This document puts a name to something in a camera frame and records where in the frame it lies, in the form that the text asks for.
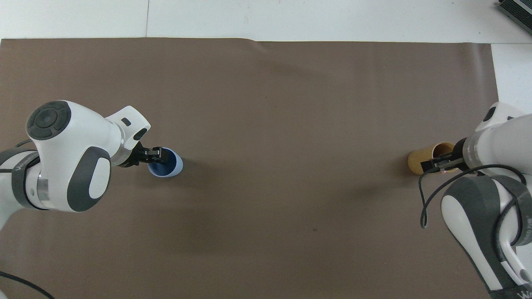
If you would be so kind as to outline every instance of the brown paper backdrop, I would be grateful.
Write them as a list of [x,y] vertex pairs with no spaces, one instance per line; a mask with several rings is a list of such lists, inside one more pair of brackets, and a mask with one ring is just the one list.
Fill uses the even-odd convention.
[[185,160],[171,179],[113,169],[85,213],[8,221],[0,268],[57,298],[487,298],[438,201],[419,228],[406,156],[497,101],[489,45],[3,40],[0,60],[3,148],[68,99],[134,106],[143,144]]

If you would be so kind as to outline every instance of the white tile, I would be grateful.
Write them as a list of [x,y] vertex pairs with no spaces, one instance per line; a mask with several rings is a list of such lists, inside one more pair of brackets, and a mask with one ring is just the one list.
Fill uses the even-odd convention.
[[499,101],[532,113],[532,45],[492,45],[492,55]]
[[148,0],[0,0],[0,38],[146,36]]
[[532,43],[485,0],[150,0],[151,37]]

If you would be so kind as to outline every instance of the bamboo cylinder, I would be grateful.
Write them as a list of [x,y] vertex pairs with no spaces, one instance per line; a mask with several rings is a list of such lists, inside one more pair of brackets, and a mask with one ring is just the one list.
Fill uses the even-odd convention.
[[421,162],[433,159],[442,154],[450,153],[453,151],[453,148],[454,148],[454,144],[452,143],[440,142],[440,143],[432,144],[430,146],[413,151],[408,156],[408,167],[413,173],[420,176],[423,174],[423,168],[421,167]]

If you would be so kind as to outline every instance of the table surface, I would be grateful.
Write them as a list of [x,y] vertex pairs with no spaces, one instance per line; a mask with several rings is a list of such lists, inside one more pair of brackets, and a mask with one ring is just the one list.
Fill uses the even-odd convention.
[[[185,159],[171,179],[113,169],[85,213],[13,215],[3,269],[58,298],[486,296],[437,204],[419,227],[406,157],[461,139],[497,101],[489,45],[5,40],[0,57],[5,144],[68,98],[134,106],[143,145]],[[442,103],[453,118],[431,113]]]
[[[0,0],[0,38],[240,37],[490,43],[500,101],[532,112],[532,36],[496,1]],[[532,265],[532,248],[519,248]]]

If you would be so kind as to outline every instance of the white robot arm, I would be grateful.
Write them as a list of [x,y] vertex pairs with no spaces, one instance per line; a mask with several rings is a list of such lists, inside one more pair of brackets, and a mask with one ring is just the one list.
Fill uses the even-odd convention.
[[527,137],[531,130],[532,114],[495,103],[475,133],[444,158],[451,168],[463,171],[510,166],[521,173],[521,181],[526,180],[522,184],[508,169],[481,169],[484,176],[457,179],[442,199],[445,223],[491,298],[532,298],[532,277],[514,250],[532,241],[532,138]]
[[150,127],[131,106],[107,118],[69,101],[37,108],[26,125],[37,150],[14,147],[0,152],[0,229],[23,207],[90,209],[107,190],[112,166],[146,162],[157,177],[177,175],[183,162],[174,151],[140,143]]

